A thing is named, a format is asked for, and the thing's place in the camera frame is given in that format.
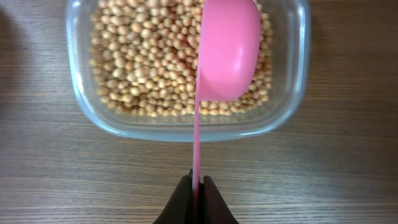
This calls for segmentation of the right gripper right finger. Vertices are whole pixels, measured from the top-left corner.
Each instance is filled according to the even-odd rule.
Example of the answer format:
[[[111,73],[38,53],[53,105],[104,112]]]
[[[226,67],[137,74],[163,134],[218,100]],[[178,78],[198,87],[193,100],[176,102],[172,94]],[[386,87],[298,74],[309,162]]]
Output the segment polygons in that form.
[[[200,223],[239,224],[210,176],[203,177],[200,187]]]

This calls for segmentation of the pink plastic scoop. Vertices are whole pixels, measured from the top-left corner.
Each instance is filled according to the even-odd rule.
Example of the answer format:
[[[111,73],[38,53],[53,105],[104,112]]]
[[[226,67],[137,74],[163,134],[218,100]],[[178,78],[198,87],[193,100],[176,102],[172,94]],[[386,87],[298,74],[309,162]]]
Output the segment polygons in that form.
[[[200,191],[200,102],[237,100],[259,55],[261,18],[252,0],[205,0],[194,104],[193,198]]]

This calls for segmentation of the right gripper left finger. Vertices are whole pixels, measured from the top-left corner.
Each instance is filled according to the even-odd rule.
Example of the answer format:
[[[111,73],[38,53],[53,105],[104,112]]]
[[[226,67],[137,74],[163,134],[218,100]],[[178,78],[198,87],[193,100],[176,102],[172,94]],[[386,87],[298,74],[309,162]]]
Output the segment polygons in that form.
[[[183,176],[154,224],[192,223],[192,177]]]

